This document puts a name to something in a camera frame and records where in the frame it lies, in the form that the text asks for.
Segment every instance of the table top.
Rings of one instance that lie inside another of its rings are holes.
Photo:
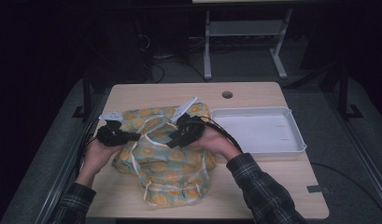
[[[222,97],[224,91],[233,94]],[[158,106],[182,105],[192,96],[208,105],[209,109],[231,107],[285,106],[287,103],[275,82],[225,82],[135,84],[115,86],[106,102],[103,113],[120,112]],[[259,161],[264,172],[283,185],[292,196],[296,209],[305,218],[323,219],[329,215],[321,192],[309,193],[307,186],[318,181],[306,153],[290,160],[272,158]],[[218,162],[210,173],[210,190],[193,205],[158,208],[143,201],[137,177],[119,173],[110,162],[97,175],[93,189],[97,191],[88,217],[116,218],[252,218],[242,191],[234,182],[226,164]]]

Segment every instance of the black handheld device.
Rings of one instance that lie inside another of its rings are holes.
[[[212,123],[203,121],[201,117],[191,117],[189,114],[185,113],[177,120],[178,129],[177,131],[170,133],[169,136],[172,140],[166,143],[166,145],[170,148],[176,146],[185,147],[202,137],[205,126],[208,126],[227,137],[232,142],[232,144],[237,147],[241,153],[243,153],[240,145],[230,134],[228,134],[214,120],[210,118],[206,119],[209,119]]]
[[[128,133],[120,129],[117,120],[106,120],[106,125],[98,129],[96,138],[107,147],[124,145],[129,141],[138,141],[140,133]]]

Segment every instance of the wire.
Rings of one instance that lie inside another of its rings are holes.
[[[80,140],[79,148],[78,148],[78,154],[77,154],[77,160],[75,162],[75,177],[78,177],[79,172],[80,172],[80,161],[84,155],[84,151],[86,146],[93,140],[89,141],[89,134],[91,131],[92,126],[94,123],[99,120],[95,119],[92,122],[89,123],[88,127],[86,128],[85,132],[83,133],[82,139]]]
[[[152,80],[153,80],[155,83],[159,83],[159,82],[161,82],[161,81],[163,80],[163,78],[164,78],[164,75],[165,75],[165,73],[164,73],[164,69],[163,69],[162,67],[160,67],[158,64],[155,64],[155,63],[151,64],[151,66],[158,67],[159,69],[162,70],[162,76],[161,76],[161,78],[159,78],[159,80],[157,80],[157,81],[155,80],[153,74],[150,73],[150,77],[152,78]]]
[[[142,51],[147,51],[147,49],[149,48],[149,45],[150,45],[150,39],[147,35],[138,35],[138,37],[143,37],[143,38],[146,38],[147,39],[147,45],[145,46],[144,49],[141,49]]]
[[[227,40],[222,38],[222,39],[217,39],[217,42],[222,42],[222,44],[218,44],[218,45],[211,45],[210,46],[210,53],[211,54],[227,54],[227,53],[232,53],[234,51],[233,47],[234,45],[233,44],[229,44],[227,43]]]
[[[239,149],[239,151],[241,153],[243,153],[243,150],[241,149],[240,145],[237,143],[237,141],[229,134],[227,133],[222,127],[220,127],[217,122],[215,122],[213,119],[210,119],[211,121],[213,121],[214,123],[209,123],[209,122],[202,122],[202,121],[196,121],[196,120],[189,120],[189,121],[186,121],[184,122],[184,124],[191,124],[191,123],[196,123],[196,124],[204,124],[205,126],[208,126],[212,129],[214,129],[215,131],[221,133],[222,135],[224,135],[226,138],[228,138],[232,144],[237,148]]]
[[[195,68],[193,65],[191,65],[190,63],[186,63],[186,62],[182,62],[182,61],[175,61],[175,62],[160,62],[160,63],[183,63],[183,64],[186,64],[187,66],[193,68],[194,71],[196,71],[196,73],[203,79],[204,82],[208,82],[207,79],[205,79],[205,77],[202,75],[202,73],[199,72],[199,70],[197,70],[197,68]]]
[[[336,170],[335,168],[331,167],[331,166],[328,166],[328,165],[324,165],[324,164],[320,164],[320,163],[317,163],[317,162],[310,162],[310,164],[312,165],[315,165],[315,166],[320,166],[320,167],[324,167],[326,169],[329,169],[329,170],[332,170],[336,173],[338,173],[339,175],[341,175],[342,177],[346,178],[347,180],[349,180],[351,183],[353,183],[354,185],[356,185],[359,189],[361,189],[376,205],[376,207],[380,210],[380,212],[382,213],[382,207],[380,206],[379,202],[375,199],[375,197],[366,189],[364,188],[363,186],[361,186],[359,183],[357,183],[355,180],[351,179],[350,177],[348,177],[347,175],[343,174],[342,172]]]
[[[190,49],[189,49],[190,52],[192,52],[192,51],[194,51],[196,49],[201,48],[204,45],[204,43],[205,43],[205,39],[203,37],[200,37],[200,36],[189,37],[189,40],[193,40],[193,39],[195,39],[195,40],[200,39],[200,41],[198,41],[197,43],[195,43],[193,45],[190,45]]]
[[[162,55],[162,56],[153,56],[153,59],[155,60],[159,60],[159,61],[163,61],[163,60],[167,60],[167,59],[170,59],[170,58],[173,58],[174,54],[166,54],[166,55]]]

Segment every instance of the flannel shirt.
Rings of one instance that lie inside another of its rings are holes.
[[[58,204],[50,218],[50,223],[85,223],[86,213],[94,196],[94,190],[74,183]]]
[[[264,173],[249,153],[231,159],[226,167],[243,190],[255,223],[306,223],[295,210],[287,190]],[[63,196],[50,223],[84,223],[95,191],[74,183]]]
[[[306,223],[289,192],[263,172],[249,153],[231,159],[226,167],[243,190],[255,223]]]

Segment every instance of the white tray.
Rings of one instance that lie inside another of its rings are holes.
[[[257,157],[297,156],[307,148],[286,107],[219,108],[211,118]]]

